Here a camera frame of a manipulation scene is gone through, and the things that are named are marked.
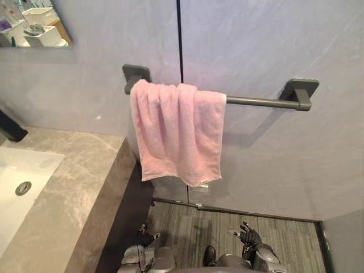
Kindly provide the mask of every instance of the towel bar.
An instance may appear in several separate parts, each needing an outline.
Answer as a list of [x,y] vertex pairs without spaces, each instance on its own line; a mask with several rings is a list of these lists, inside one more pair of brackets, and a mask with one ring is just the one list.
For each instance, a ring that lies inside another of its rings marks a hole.
[[[126,79],[125,94],[129,95],[134,84],[141,79],[151,82],[150,71],[147,67],[125,64],[123,72]],[[317,80],[293,78],[289,80],[278,100],[265,98],[244,98],[227,96],[228,104],[267,106],[275,108],[295,109],[297,111],[308,111],[311,108],[310,98],[319,86]]]

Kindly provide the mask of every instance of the faucet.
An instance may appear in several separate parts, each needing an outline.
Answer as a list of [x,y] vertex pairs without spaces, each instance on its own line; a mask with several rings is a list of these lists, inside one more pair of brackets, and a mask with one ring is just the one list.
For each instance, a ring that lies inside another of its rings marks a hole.
[[0,132],[2,132],[10,141],[19,142],[27,134],[28,131],[21,128],[15,121],[9,118],[0,110]]

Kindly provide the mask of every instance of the pink towel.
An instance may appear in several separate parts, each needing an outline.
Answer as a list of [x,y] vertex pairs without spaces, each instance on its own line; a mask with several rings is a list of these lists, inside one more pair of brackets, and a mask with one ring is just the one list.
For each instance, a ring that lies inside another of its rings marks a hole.
[[131,110],[142,181],[178,176],[198,187],[220,179],[225,105],[222,93],[138,81],[131,90]]

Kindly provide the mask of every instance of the gray carpet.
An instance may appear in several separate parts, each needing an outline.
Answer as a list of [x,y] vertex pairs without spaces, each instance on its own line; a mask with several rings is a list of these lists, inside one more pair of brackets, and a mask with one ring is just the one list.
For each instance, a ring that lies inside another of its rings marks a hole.
[[243,244],[228,229],[239,229],[246,221],[270,245],[290,273],[325,272],[319,241],[312,223],[276,220],[229,213],[206,212],[196,208],[155,202],[150,207],[150,232],[161,232],[155,246],[172,249],[177,268],[202,266],[205,248],[212,245],[217,256],[241,255]]

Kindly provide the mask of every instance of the gray wall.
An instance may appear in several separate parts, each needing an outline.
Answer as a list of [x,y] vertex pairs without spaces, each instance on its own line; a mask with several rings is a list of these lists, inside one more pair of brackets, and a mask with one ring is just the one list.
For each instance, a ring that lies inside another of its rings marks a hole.
[[364,272],[364,209],[324,222],[336,273]]
[[[1,49],[1,104],[31,126],[128,134],[122,65],[150,67],[154,82],[180,81],[175,1],[55,5],[75,46]],[[363,237],[355,227],[364,176],[362,1],[183,0],[181,8],[185,82],[265,98],[293,77],[321,82],[308,113],[228,105],[224,178],[208,194],[190,191],[190,201],[324,220],[337,272],[352,257],[362,266],[363,250],[352,256],[340,241]],[[181,182],[156,185],[159,197],[185,201]]]
[[24,124],[126,135],[125,63],[180,81],[176,3],[54,1],[75,45],[1,48],[1,104]]
[[317,78],[308,113],[228,105],[223,179],[204,205],[324,220],[336,273],[363,272],[361,0],[181,2],[185,82],[276,98]]

